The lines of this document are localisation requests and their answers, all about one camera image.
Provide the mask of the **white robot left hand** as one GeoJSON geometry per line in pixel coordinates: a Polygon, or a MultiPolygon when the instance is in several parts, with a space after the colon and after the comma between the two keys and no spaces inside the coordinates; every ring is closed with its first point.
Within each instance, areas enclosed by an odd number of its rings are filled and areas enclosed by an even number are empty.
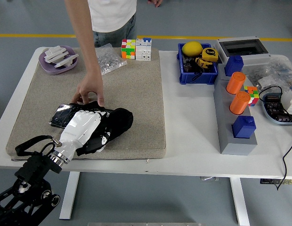
{"type": "Polygon", "coordinates": [[[53,156],[62,163],[68,164],[77,149],[82,148],[91,138],[92,133],[107,116],[107,112],[102,111],[83,111],[75,113],[63,130],[58,147],[55,148],[53,156]]]}

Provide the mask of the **person's right hand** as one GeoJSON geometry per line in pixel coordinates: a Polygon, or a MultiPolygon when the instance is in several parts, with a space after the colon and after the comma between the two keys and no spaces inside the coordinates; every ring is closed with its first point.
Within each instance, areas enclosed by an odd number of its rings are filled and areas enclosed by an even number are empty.
{"type": "Polygon", "coordinates": [[[89,93],[94,93],[97,97],[97,103],[100,107],[104,107],[104,90],[101,72],[87,72],[85,77],[78,84],[75,94],[71,99],[71,103],[81,102],[88,104],[89,93]]]}

